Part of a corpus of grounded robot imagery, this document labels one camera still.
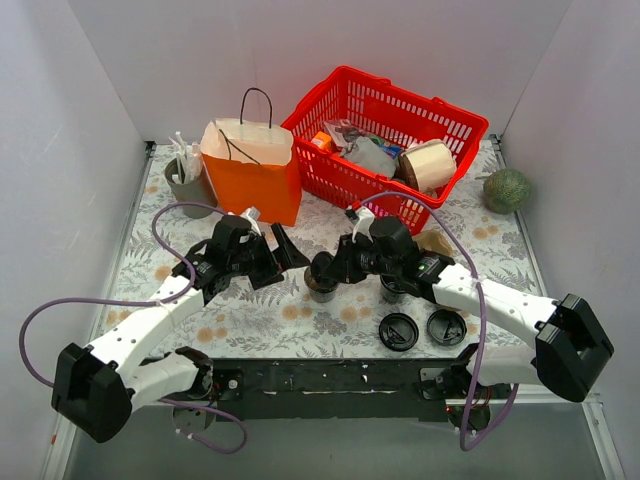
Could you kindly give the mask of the black paper coffee cup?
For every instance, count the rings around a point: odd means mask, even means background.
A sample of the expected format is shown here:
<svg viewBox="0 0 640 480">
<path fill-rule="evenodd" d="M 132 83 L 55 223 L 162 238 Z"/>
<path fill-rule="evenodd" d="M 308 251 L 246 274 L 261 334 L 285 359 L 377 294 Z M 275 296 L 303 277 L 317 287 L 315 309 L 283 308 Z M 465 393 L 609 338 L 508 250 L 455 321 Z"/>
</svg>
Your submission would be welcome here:
<svg viewBox="0 0 640 480">
<path fill-rule="evenodd" d="M 390 304 L 397 304 L 403 300 L 406 291 L 401 287 L 401 285 L 396 281 L 395 278 L 391 276 L 381 276 L 380 284 L 380 293 L 382 298 L 386 302 Z"/>
</svg>

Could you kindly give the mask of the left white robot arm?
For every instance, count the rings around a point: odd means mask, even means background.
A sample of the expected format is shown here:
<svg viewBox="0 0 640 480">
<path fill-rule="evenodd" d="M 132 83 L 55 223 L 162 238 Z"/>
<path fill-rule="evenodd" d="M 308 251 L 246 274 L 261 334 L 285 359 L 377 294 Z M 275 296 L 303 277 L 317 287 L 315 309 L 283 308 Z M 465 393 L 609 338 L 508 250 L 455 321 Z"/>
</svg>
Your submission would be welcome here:
<svg viewBox="0 0 640 480">
<path fill-rule="evenodd" d="M 148 307 L 88 345 L 72 343 L 60 353 L 53 408 L 103 443 L 143 406 L 173 394 L 192 400 L 210 397 L 214 369 L 204 353 L 181 347 L 159 360 L 145 359 L 176 327 L 225 291 L 233 278 L 244 276 L 259 289 L 282 281 L 289 269 L 309 266 L 280 224 L 271 230 L 275 249 L 248 214 L 223 216 L 211 237 L 195 244 L 173 269 Z"/>
</svg>

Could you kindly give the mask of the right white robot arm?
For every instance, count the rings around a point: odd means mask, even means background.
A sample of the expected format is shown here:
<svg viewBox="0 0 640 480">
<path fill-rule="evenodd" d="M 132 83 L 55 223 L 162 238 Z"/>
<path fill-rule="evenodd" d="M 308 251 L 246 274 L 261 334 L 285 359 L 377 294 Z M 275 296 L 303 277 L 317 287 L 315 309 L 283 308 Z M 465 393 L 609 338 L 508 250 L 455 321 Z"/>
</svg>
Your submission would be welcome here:
<svg viewBox="0 0 640 480">
<path fill-rule="evenodd" d="M 564 400 L 581 402 L 614 353 L 583 298 L 555 300 L 476 279 L 452 258 L 420 248 L 393 216 L 358 221 L 318 275 L 341 284 L 386 276 L 409 295 L 485 318 L 519 338 L 518 346 L 460 356 L 464 365 L 453 371 L 452 383 L 464 397 L 495 384 L 540 384 Z"/>
</svg>

